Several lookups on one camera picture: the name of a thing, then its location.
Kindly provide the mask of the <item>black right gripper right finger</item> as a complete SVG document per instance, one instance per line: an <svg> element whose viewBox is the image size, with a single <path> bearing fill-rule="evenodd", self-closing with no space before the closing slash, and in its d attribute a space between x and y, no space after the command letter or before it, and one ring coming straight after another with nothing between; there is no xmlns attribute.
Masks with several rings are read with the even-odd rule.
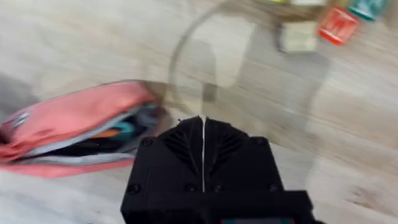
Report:
<svg viewBox="0 0 398 224"><path fill-rule="evenodd" d="M229 123L205 122L203 181L206 192L281 192L282 180L267 138Z"/></svg>

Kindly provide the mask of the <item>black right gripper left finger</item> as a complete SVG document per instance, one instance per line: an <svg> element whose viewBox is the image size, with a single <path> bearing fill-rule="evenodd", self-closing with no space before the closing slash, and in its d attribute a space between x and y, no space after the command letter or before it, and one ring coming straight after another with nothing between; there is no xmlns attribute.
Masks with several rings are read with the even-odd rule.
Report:
<svg viewBox="0 0 398 224"><path fill-rule="evenodd" d="M156 137L141 141L126 189L127 198L202 198L203 125L201 117L181 120Z"/></svg>

